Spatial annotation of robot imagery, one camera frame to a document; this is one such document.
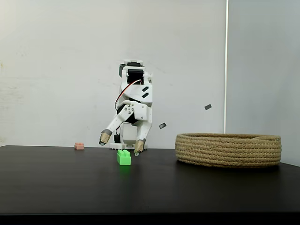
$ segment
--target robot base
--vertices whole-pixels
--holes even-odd
[[[115,149],[115,150],[123,150],[123,149],[134,150],[135,149],[135,144],[127,145],[125,143],[110,143],[109,148],[110,149]]]

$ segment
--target green block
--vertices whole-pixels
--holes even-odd
[[[117,161],[120,165],[131,165],[130,152],[127,150],[118,150]]]

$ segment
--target rope basket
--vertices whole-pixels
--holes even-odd
[[[281,137],[273,135],[179,134],[179,161],[216,167],[268,167],[281,159]]]

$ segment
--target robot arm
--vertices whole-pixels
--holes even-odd
[[[122,134],[131,137],[114,143],[114,149],[133,149],[138,156],[145,149],[146,137],[152,126],[152,74],[146,71],[141,60],[126,60],[120,65],[122,78],[120,95],[115,102],[117,115],[108,127],[102,131],[99,144],[108,143],[113,131],[121,124]],[[136,127],[136,134],[128,129],[128,124]]]

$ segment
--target pink block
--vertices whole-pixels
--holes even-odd
[[[83,143],[75,143],[74,148],[76,150],[84,150],[84,144]]]

